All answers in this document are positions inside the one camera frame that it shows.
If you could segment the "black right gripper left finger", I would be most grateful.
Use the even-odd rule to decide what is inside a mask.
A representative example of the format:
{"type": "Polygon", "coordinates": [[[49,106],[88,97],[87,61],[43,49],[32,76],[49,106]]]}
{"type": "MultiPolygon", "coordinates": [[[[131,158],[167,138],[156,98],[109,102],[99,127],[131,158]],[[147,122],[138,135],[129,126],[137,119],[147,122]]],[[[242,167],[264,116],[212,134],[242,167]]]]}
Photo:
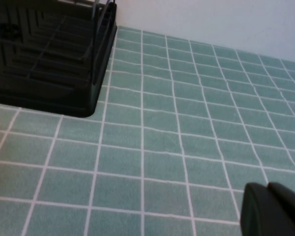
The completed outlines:
{"type": "Polygon", "coordinates": [[[246,184],[242,200],[240,228],[243,236],[295,236],[288,218],[267,186],[246,184]]]}

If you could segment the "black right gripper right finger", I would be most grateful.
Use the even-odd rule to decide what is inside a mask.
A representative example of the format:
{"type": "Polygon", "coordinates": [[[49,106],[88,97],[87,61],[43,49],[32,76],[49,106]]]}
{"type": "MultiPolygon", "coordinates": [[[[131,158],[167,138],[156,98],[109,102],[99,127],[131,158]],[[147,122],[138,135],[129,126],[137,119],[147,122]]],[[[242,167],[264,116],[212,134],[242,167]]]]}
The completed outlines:
{"type": "Polygon", "coordinates": [[[278,182],[270,182],[267,188],[295,225],[295,192],[278,182]]]}

